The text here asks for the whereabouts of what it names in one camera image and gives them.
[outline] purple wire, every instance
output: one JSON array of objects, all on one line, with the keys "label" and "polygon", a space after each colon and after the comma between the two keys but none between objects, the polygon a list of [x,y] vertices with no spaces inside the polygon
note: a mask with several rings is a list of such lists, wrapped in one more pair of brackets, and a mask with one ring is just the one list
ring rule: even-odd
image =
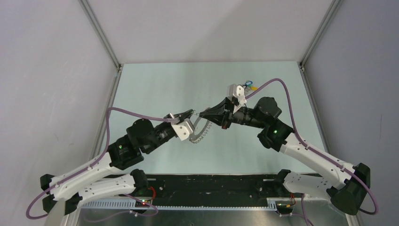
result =
[{"label": "purple wire", "polygon": [[[139,200],[139,199],[137,199],[136,197],[133,197],[133,196],[131,196],[131,195],[129,195],[129,194],[124,194],[124,195],[127,196],[127,197],[129,197],[129,198],[131,198],[131,199],[136,200],[137,202],[142,202],[141,200]],[[150,203],[148,203],[148,202],[146,202],[145,204],[147,204],[148,206],[152,207],[152,208],[155,210],[155,213],[152,213],[152,214],[143,214],[143,213],[137,213],[137,212],[134,212],[134,211],[132,211],[132,213],[137,214],[137,215],[139,215],[139,216],[151,217],[151,216],[155,216],[155,215],[159,212],[159,210],[158,210],[154,205],[152,205],[152,204],[150,204]],[[89,223],[98,223],[98,222],[102,222],[102,221],[109,220],[109,219],[111,219],[112,217],[114,217],[114,216],[116,216],[116,215],[119,215],[119,214],[123,214],[123,213],[130,213],[130,210],[120,211],[120,212],[114,213],[114,214],[112,214],[112,215],[110,215],[110,216],[107,216],[106,218],[103,218],[103,219],[100,219],[100,220],[89,220],[89,219],[86,218],[86,216],[83,216],[83,219],[84,219],[85,221],[89,222]]]},{"label": "purple wire", "polygon": [[[94,165],[96,165],[104,157],[105,153],[107,153],[108,146],[110,144],[110,114],[111,114],[111,111],[122,112],[122,113],[125,113],[125,114],[128,114],[128,115],[132,115],[132,116],[135,116],[135,117],[138,117],[138,118],[144,118],[144,119],[154,120],[154,121],[176,122],[176,121],[179,120],[178,118],[176,118],[176,119],[164,119],[164,118],[150,117],[150,116],[146,116],[146,115],[130,112],[130,111],[118,108],[118,107],[109,107],[106,110],[106,112],[105,112],[105,131],[106,131],[106,134],[107,134],[107,139],[106,139],[106,142],[105,142],[105,148],[104,148],[103,152],[101,153],[100,157],[98,157],[93,163],[90,164],[90,167],[93,167]],[[44,196],[51,189],[55,188],[56,185],[60,185],[60,184],[64,183],[65,181],[67,181],[67,180],[69,180],[71,178],[74,178],[77,175],[85,172],[86,170],[88,170],[88,169],[87,168],[81,169],[81,170],[77,171],[76,173],[73,173],[73,174],[69,175],[68,177],[65,177],[64,179],[58,181],[55,185],[52,185],[51,187],[49,187],[48,189],[46,189],[45,191],[40,193],[29,204],[28,208],[26,209],[26,213],[25,213],[26,217],[28,219],[31,219],[31,220],[37,220],[37,219],[45,218],[47,216],[47,214],[44,214],[44,215],[41,215],[41,216],[37,216],[37,217],[34,217],[34,216],[30,215],[31,208],[37,202],[37,200],[39,200],[40,197]]]},{"label": "purple wire", "polygon": [[[289,114],[290,114],[290,117],[291,117],[292,126],[294,127],[295,137],[296,137],[296,139],[298,139],[298,141],[299,141],[304,147],[307,147],[308,144],[305,143],[305,142],[302,140],[301,136],[300,136],[299,133],[298,133],[298,129],[297,129],[296,125],[295,125],[294,114],[293,114],[292,105],[291,105],[291,99],[290,99],[290,97],[289,97],[288,88],[287,88],[287,86],[286,86],[286,84],[284,83],[283,80],[278,79],[278,78],[275,78],[275,79],[271,79],[271,80],[267,81],[265,84],[263,84],[263,85],[262,85],[261,87],[259,87],[257,90],[255,90],[253,93],[251,93],[251,94],[249,94],[248,96],[246,96],[246,99],[251,98],[253,95],[255,95],[257,92],[259,92],[261,89],[263,89],[264,87],[266,87],[267,85],[269,85],[270,83],[272,83],[272,82],[274,82],[274,81],[279,81],[279,82],[283,85],[284,90],[285,90],[285,92],[286,92],[287,101],[288,101],[288,108],[289,108]],[[313,147],[309,147],[308,149],[311,150],[313,153],[317,154],[318,156],[320,156],[320,157],[324,158],[325,160],[329,161],[330,163],[334,164],[335,166],[339,167],[340,169],[343,168],[343,166],[342,166],[341,164],[339,164],[339,163],[335,162],[334,160],[330,159],[329,157],[323,155],[321,152],[317,151],[317,150],[314,149]],[[359,210],[360,210],[361,212],[363,212],[363,213],[370,214],[370,215],[375,215],[375,214],[377,214],[378,211],[379,211],[379,207],[378,207],[377,200],[376,200],[375,196],[373,195],[373,193],[371,192],[371,190],[370,190],[370,189],[367,187],[367,185],[366,185],[358,176],[356,176],[354,173],[350,172],[350,171],[347,170],[346,168],[344,168],[344,172],[348,173],[351,177],[355,178],[355,179],[365,188],[365,190],[367,191],[368,195],[370,195],[371,200],[373,201],[373,204],[374,204],[374,207],[375,207],[374,212],[369,212],[369,211],[366,211],[366,210],[363,210],[363,209],[359,209]]]},{"label": "purple wire", "polygon": [[305,194],[302,194],[302,198],[301,198],[302,213],[303,213],[303,218],[305,219],[306,225],[309,226],[309,220],[308,220],[308,216],[306,215],[305,204],[303,202],[304,198],[305,198]]},{"label": "purple wire", "polygon": [[[305,219],[304,216],[302,216],[301,214],[297,214],[297,213],[293,213],[293,214],[281,214],[281,216],[282,216],[282,217],[297,216],[297,217],[301,217],[301,218]],[[311,226],[314,226],[314,224],[313,224],[310,220],[308,220],[308,222],[309,222],[309,224],[310,224]]]}]

